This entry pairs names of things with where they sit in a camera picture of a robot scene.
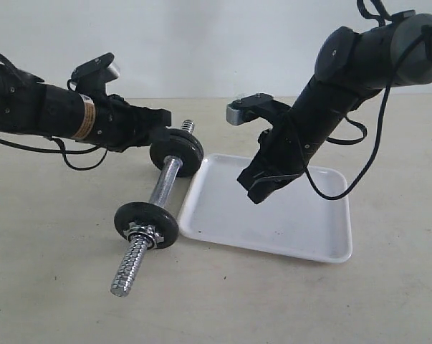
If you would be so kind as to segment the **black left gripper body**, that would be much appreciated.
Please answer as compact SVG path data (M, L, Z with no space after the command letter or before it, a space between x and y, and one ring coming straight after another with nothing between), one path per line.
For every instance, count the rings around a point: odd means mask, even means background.
M90 132L90 143L112 152L148 145L148 134L139 122L138 107L120 96L95 98L95 124Z

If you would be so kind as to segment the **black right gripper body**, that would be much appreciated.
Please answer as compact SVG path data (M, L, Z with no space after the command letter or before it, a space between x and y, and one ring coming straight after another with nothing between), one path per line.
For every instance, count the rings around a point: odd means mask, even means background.
M304 174L329 136L329 110L288 110L270 130L259 135L259 150L252 161L266 164L270 176Z

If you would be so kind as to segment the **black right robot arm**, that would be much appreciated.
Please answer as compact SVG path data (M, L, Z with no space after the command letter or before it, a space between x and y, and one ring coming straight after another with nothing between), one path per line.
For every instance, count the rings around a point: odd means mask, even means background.
M325 40L309 82L291 105L265 93L235 100L228 119L271 124L237 181L259 204L306 175L332 132L365 101L394 87L432 83L432 14L397 13L388 25L358 33L340 27Z

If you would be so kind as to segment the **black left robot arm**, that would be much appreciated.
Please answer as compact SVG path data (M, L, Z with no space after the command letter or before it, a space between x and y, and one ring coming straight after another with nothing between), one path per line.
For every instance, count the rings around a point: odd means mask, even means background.
M73 90L0 64L0 132L67 138L115 152L166 139L170 111L106 93L119 75L111 53L76 67L69 79Z

